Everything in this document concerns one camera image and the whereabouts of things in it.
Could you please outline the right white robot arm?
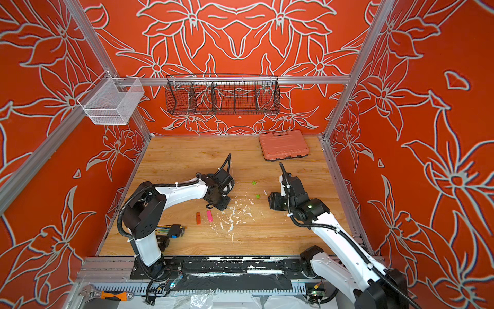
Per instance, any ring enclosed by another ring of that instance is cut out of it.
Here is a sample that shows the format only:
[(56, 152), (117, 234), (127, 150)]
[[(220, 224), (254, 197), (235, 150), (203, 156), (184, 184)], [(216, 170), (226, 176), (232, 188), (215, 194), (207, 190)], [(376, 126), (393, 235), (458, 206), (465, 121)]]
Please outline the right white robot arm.
[(301, 254), (310, 276), (325, 279), (351, 308), (419, 308), (408, 293), (405, 276), (372, 257), (339, 224), (321, 200), (310, 198), (301, 180), (291, 174), (279, 178), (281, 191), (268, 197), (270, 208), (284, 211), (297, 226), (311, 230), (339, 259), (334, 262), (320, 247)]

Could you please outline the red plastic tool case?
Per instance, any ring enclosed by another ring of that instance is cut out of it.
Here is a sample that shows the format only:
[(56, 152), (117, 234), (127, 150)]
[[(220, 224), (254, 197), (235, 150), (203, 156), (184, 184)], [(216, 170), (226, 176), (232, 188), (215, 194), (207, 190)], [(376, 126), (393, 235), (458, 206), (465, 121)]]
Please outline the red plastic tool case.
[(302, 158), (310, 154), (310, 148), (300, 130), (262, 134), (259, 142), (265, 161)]

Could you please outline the pink usb drive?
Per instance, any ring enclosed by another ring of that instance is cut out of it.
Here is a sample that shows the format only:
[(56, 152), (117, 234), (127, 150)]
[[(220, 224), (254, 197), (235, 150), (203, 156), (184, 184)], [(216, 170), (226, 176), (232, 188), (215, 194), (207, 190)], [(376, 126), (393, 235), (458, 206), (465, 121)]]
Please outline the pink usb drive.
[(212, 222), (214, 221), (213, 216), (212, 216), (212, 211), (211, 211), (211, 210), (208, 210), (208, 211), (207, 211), (207, 218), (208, 218), (208, 221), (209, 221), (210, 223), (212, 223)]

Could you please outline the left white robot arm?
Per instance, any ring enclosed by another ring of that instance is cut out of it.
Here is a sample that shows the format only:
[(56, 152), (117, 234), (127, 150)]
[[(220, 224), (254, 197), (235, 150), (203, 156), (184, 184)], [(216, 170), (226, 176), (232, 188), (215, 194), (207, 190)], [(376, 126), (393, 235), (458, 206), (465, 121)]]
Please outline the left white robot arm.
[(208, 208), (224, 211), (234, 185), (234, 178), (223, 169), (214, 174), (197, 173), (186, 182), (143, 182), (118, 211), (118, 232), (129, 240), (140, 265), (152, 270), (163, 260), (156, 238), (163, 212), (191, 200), (204, 200)]

